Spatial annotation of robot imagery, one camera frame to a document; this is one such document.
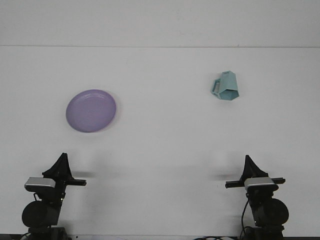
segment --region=overturned cup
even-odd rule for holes
[[[214,81],[211,93],[221,100],[233,100],[239,97],[236,75],[232,71],[224,71]]]

